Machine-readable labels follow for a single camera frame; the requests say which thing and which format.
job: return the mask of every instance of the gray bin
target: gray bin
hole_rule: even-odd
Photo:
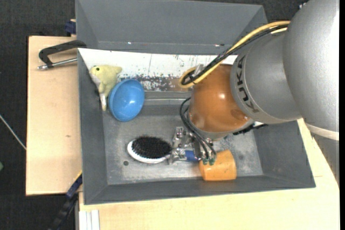
[[[88,48],[115,51],[218,54],[266,23],[259,5],[76,0],[76,11],[78,39]],[[236,180],[205,182],[187,162],[139,163],[127,154],[127,143],[138,135],[171,141],[175,127],[183,126],[178,109],[189,94],[146,92],[139,116],[123,123],[101,110],[80,53],[78,74],[85,204],[315,187],[296,122],[216,142],[218,150],[232,151]]]

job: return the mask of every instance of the yellow plush toy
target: yellow plush toy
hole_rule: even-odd
[[[107,110],[107,98],[118,81],[118,74],[122,71],[119,66],[100,65],[94,66],[89,73],[96,84],[101,99],[103,111]]]

